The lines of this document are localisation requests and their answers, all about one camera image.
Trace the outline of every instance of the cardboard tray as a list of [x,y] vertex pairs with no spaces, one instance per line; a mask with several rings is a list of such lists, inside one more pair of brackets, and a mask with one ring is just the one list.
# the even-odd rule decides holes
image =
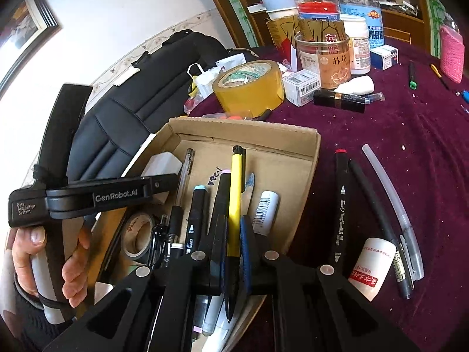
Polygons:
[[[320,149],[320,135],[315,129],[257,121],[213,120],[203,118],[170,119],[140,154],[126,176],[139,176],[154,154],[172,152],[184,161],[187,148],[195,151],[194,163],[187,191],[183,198],[185,208],[181,241],[186,233],[187,216],[191,206],[192,190],[196,185],[210,188],[210,210],[217,192],[217,181],[209,186],[219,170],[231,168],[232,148],[246,148],[246,174],[255,173],[255,185],[249,207],[252,217],[261,193],[272,190],[280,202],[269,240],[274,250],[286,253],[300,221],[308,197]],[[174,202],[172,192],[163,209],[169,215]],[[104,254],[125,209],[102,214],[93,228],[93,251],[89,273],[89,292],[94,290]],[[259,310],[264,297],[248,300],[225,347],[231,350]],[[203,344],[197,340],[193,351]]]

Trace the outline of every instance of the bamboo pattern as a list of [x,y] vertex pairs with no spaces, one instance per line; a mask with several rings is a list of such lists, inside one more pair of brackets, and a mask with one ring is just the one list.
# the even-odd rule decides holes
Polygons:
[[428,16],[430,17],[430,38],[431,54],[440,58],[441,42],[439,38],[439,28],[443,25],[446,9],[440,0],[426,0],[428,6]]
[[240,0],[229,0],[231,6],[233,7],[234,13],[236,17],[238,17],[239,23],[244,31],[246,38],[248,39],[249,46],[256,47],[259,46],[257,43],[257,38],[254,34],[254,30],[252,29],[251,23],[249,22],[249,18],[246,15],[246,12],[241,4]]

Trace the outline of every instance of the medicine box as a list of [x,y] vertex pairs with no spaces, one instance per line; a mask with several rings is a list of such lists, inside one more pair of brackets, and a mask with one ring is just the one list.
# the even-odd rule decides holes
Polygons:
[[399,63],[399,51],[395,47],[383,45],[370,51],[371,65],[377,69],[386,70]]
[[313,100],[313,92],[321,88],[320,76],[309,70],[295,72],[282,81],[285,97],[298,107]]

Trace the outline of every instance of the barcode sticker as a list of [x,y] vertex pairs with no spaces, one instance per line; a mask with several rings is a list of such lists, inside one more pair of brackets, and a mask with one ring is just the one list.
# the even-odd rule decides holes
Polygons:
[[300,70],[285,79],[294,84],[302,84],[302,83],[309,81],[311,78],[314,78],[314,77],[316,77],[316,74],[312,73],[311,71]]
[[298,78],[295,78],[295,77],[290,77],[288,79],[290,82],[293,82],[293,83],[296,83],[296,84],[300,84],[300,83],[303,83],[304,81],[302,81],[301,79],[298,79]]
[[314,81],[313,83],[310,83],[306,86],[304,86],[301,90],[300,90],[300,96],[302,97],[303,95],[306,95],[308,92],[310,92],[311,90],[315,89],[316,87],[318,87],[320,85],[320,81]]
[[269,209],[270,198],[269,197],[262,197],[259,201],[259,205],[256,209],[256,214],[252,220],[252,228],[254,229],[254,233],[266,235],[264,228],[264,222],[266,221],[267,211]]

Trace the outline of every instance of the framed picture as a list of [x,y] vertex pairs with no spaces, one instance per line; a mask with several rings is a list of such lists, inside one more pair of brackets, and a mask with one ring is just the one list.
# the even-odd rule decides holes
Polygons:
[[45,0],[24,0],[0,33],[0,98],[34,52],[58,29]]

